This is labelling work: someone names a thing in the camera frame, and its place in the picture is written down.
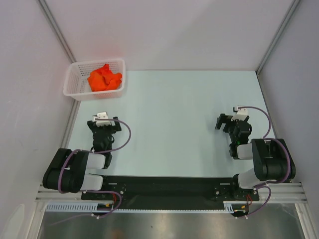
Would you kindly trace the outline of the orange t shirt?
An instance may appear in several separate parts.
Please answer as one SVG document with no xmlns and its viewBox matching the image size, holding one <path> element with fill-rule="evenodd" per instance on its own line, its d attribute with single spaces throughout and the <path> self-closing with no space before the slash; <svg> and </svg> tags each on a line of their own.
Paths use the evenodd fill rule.
<svg viewBox="0 0 319 239">
<path fill-rule="evenodd" d="M 122 74 L 113 73 L 109 64 L 92 71 L 87 78 L 92 92 L 116 90 L 122 83 Z"/>
</svg>

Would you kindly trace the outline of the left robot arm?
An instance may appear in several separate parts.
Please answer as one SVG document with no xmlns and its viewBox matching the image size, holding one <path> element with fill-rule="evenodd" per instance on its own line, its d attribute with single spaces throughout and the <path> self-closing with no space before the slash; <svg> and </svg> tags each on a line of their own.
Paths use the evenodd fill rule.
<svg viewBox="0 0 319 239">
<path fill-rule="evenodd" d="M 109 196 L 110 187 L 103 183 L 101 176 L 89 176 L 88 169 L 107 169 L 112 161 L 113 135 L 122 130 L 119 119 L 108 120 L 99 114 L 87 122 L 93 134 L 90 151 L 59 148 L 47 168 L 42 184 L 46 189 L 60 190 L 63 193 L 77 193 L 92 190 L 98 199 Z"/>
</svg>

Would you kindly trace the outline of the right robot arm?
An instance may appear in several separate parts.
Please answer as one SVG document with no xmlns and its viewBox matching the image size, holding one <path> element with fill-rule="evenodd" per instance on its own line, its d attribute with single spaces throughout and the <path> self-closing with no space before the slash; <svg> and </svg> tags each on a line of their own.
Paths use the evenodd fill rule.
<svg viewBox="0 0 319 239">
<path fill-rule="evenodd" d="M 252 126 L 249 116 L 220 114 L 215 128 L 230 137 L 229 153 L 235 160 L 252 160 L 252 169 L 234 175 L 230 195 L 235 200 L 249 198 L 267 184 L 288 182 L 296 175 L 296 167 L 283 139 L 249 139 Z"/>
</svg>

